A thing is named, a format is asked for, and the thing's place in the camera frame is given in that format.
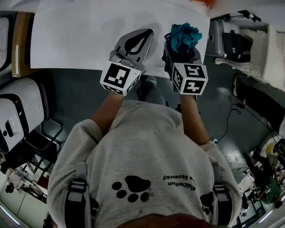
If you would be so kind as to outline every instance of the black handle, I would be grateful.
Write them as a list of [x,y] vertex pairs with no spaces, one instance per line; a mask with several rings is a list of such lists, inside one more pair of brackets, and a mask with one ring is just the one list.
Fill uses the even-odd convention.
[[5,123],[5,128],[6,128],[6,131],[8,132],[8,134],[9,134],[9,137],[14,136],[14,133],[13,133],[11,127],[10,127],[10,122],[9,121],[7,121]]
[[247,18],[247,19],[252,19],[254,22],[255,22],[256,20],[259,21],[259,22],[262,21],[260,17],[256,16],[256,15],[253,14],[253,13],[250,13],[250,12],[247,11],[247,10],[241,10],[241,11],[238,11],[238,13],[243,14],[244,17]]

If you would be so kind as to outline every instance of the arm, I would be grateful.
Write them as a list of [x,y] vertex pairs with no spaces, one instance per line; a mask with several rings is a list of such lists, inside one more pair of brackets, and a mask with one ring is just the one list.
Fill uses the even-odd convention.
[[110,93],[91,117],[100,128],[103,136],[109,131],[123,101],[123,95]]
[[196,144],[209,142],[209,136],[200,117],[196,101],[191,95],[180,95],[181,116],[184,133]]

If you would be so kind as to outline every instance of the strap buckle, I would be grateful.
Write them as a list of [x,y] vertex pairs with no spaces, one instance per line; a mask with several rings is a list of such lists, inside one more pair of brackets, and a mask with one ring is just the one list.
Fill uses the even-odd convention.
[[87,187],[87,182],[82,178],[80,178],[73,180],[70,183],[68,190],[69,192],[85,193],[86,187]]

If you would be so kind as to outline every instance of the gray t-shirt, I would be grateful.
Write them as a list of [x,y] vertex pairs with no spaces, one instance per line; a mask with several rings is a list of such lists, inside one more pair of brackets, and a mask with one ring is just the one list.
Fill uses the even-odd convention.
[[184,134],[180,113],[125,101],[104,137],[92,120],[73,128],[51,173],[49,212],[65,227],[67,188],[76,165],[86,164],[90,197],[99,204],[93,227],[115,228],[152,213],[185,213],[216,223],[211,200],[217,181],[232,197],[233,224],[241,208],[238,185],[217,146],[203,147]]

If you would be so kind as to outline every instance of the metal stand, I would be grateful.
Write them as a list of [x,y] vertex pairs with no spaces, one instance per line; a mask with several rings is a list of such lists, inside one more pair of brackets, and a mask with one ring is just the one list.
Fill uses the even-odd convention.
[[[57,122],[56,120],[54,120],[53,118],[50,118],[48,121],[52,121],[54,122],[55,124],[59,125],[60,129],[59,131],[55,134],[54,137],[51,137],[49,136],[48,134],[45,133],[44,131],[44,123],[42,122],[40,124],[40,135],[45,137],[47,140],[49,140],[50,142],[43,148],[43,149],[38,149],[36,148],[34,145],[32,145],[31,143],[29,143],[28,141],[26,141],[24,139],[24,141],[29,144],[36,152],[37,154],[40,153],[40,152],[43,152],[43,151],[46,151],[48,149],[48,147],[54,143],[56,146],[58,146],[58,149],[57,149],[57,153],[59,153],[59,151],[61,150],[61,144],[62,142],[58,141],[57,140],[57,137],[61,134],[62,130],[63,130],[63,125],[59,122]],[[45,158],[41,157],[40,161],[38,163],[35,163],[33,161],[30,161],[32,164],[36,165],[36,168],[33,170],[34,173],[36,173],[37,169],[40,169],[44,172],[47,172],[49,167],[52,165],[52,163],[50,162],[49,165],[47,165],[46,168],[41,168],[40,165],[42,164],[42,162],[45,160]]]

